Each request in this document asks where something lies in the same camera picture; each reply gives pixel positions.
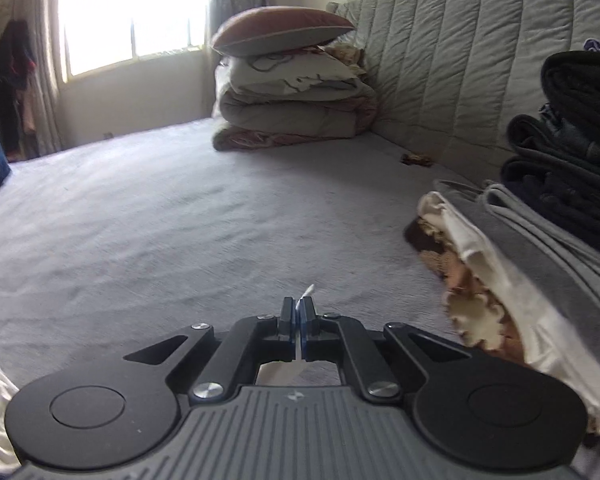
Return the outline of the grey folded garment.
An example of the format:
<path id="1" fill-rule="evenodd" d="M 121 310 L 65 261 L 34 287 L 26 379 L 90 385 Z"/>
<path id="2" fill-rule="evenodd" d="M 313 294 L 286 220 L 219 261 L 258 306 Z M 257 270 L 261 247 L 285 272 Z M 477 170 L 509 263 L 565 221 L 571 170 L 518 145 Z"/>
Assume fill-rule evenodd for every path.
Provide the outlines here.
<path id="1" fill-rule="evenodd" d="M 434 189 L 542 292 L 600 362 L 600 252 L 503 185 L 477 190 L 437 180 Z"/>

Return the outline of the brown floral cloth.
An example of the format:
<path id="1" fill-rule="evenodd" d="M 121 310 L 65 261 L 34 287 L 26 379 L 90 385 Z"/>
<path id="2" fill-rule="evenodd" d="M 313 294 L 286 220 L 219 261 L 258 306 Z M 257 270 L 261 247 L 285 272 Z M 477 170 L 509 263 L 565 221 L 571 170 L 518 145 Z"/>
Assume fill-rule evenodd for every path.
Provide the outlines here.
<path id="1" fill-rule="evenodd" d="M 463 344 L 522 364 L 524 345 L 514 320 L 500 300 L 460 260 L 446 235 L 417 218 L 405 228 L 404 238 L 426 268 L 444 284 L 442 306 Z"/>

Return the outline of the grey bed blanket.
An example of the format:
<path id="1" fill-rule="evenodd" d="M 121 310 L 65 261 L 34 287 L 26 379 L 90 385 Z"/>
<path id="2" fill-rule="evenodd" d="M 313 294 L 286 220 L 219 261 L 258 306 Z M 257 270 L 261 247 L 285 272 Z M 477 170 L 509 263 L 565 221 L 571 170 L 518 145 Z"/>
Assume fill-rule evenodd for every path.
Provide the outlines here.
<path id="1" fill-rule="evenodd" d="M 0 367 L 17 385 L 307 289 L 370 328 L 454 338 L 403 232 L 441 167 L 373 134 L 217 152 L 212 123 L 20 162 L 0 188 Z"/>

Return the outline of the grey quilted headboard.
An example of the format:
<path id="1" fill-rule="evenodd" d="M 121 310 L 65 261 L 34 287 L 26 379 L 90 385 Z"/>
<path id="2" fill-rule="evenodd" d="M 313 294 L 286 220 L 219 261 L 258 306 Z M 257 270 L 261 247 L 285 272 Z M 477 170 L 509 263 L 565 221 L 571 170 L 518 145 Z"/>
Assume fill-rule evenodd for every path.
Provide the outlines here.
<path id="1" fill-rule="evenodd" d="M 600 40 L 600 0 L 349 0 L 347 42 L 378 99 L 373 132 L 472 181 L 496 179 L 506 127 L 545 98 L 550 55 Z"/>

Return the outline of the window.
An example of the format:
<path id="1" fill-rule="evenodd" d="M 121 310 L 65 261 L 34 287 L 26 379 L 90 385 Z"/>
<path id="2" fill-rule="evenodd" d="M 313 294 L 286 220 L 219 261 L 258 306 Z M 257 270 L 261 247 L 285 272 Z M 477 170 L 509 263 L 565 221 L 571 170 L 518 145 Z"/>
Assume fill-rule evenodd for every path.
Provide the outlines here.
<path id="1" fill-rule="evenodd" d="M 199 50 L 210 0 L 58 0 L 62 78 Z"/>

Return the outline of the light curtain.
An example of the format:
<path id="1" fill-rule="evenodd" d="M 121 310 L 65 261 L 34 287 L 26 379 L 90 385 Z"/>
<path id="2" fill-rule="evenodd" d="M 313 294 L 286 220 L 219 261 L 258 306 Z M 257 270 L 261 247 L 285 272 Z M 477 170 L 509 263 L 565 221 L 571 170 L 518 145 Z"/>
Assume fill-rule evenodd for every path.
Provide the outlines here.
<path id="1" fill-rule="evenodd" d="M 36 69 L 32 75 L 33 119 L 42 156 L 67 147 L 66 120 L 60 100 L 59 0 L 14 0 L 16 20 L 26 21 Z"/>

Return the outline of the folded grey quilt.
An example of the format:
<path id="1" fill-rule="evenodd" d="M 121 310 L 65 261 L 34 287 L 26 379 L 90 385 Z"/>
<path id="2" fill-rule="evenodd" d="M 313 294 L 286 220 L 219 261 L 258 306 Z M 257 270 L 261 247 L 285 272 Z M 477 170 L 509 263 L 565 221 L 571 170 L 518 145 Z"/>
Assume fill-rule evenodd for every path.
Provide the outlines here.
<path id="1" fill-rule="evenodd" d="M 363 60 L 362 49 L 342 42 L 222 58 L 215 70 L 213 147 L 251 151 L 354 138 L 378 110 Z"/>

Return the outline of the small brown object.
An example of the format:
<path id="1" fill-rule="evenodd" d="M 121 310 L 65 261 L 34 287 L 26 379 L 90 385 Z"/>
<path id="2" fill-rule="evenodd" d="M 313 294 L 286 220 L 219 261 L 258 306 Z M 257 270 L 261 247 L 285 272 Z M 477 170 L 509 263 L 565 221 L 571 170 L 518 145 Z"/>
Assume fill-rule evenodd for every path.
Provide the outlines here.
<path id="1" fill-rule="evenodd" d="M 419 166 L 430 168 L 434 164 L 434 160 L 426 155 L 405 153 L 401 156 L 400 162 L 407 166 Z"/>

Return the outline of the cream folded garment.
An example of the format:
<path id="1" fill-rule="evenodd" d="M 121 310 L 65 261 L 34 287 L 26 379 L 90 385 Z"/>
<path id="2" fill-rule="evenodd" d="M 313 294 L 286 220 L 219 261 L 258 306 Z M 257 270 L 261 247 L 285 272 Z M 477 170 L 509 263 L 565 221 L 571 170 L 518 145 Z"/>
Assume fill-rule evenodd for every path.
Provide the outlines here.
<path id="1" fill-rule="evenodd" d="M 524 364 L 573 388 L 588 409 L 591 431 L 600 436 L 600 362 L 571 323 L 436 190 L 419 200 L 417 218 L 446 235 L 506 308 L 524 345 Z"/>

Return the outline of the stack of dark folded clothes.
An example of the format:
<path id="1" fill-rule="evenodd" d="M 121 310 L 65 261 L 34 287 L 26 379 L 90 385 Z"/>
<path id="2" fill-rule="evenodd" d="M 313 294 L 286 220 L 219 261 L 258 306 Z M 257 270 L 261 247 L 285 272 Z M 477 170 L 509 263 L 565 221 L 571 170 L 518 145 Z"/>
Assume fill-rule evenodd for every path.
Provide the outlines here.
<path id="1" fill-rule="evenodd" d="M 546 220 L 600 252 L 600 41 L 556 53 L 541 70 L 546 104 L 506 130 L 516 156 L 501 181 Z"/>

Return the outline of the pink grey pillow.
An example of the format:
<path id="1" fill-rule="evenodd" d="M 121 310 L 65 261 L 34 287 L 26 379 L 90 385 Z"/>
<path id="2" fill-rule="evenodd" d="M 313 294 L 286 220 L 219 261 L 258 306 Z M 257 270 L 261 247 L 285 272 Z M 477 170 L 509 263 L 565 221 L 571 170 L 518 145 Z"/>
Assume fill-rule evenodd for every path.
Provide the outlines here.
<path id="1" fill-rule="evenodd" d="M 211 40 L 222 55 L 249 58 L 321 46 L 355 30 L 347 19 L 303 6 L 261 6 L 232 16 Z"/>

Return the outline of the hanging dark clothes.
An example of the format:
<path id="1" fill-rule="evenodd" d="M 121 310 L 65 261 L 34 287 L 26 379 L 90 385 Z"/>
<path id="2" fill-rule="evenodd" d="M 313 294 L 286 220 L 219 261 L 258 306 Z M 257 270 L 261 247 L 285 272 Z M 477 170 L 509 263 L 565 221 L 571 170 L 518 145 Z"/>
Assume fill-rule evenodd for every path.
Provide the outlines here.
<path id="1" fill-rule="evenodd" d="M 9 21 L 0 37 L 0 139 L 7 156 L 21 152 L 24 98 L 35 69 L 28 23 Z"/>

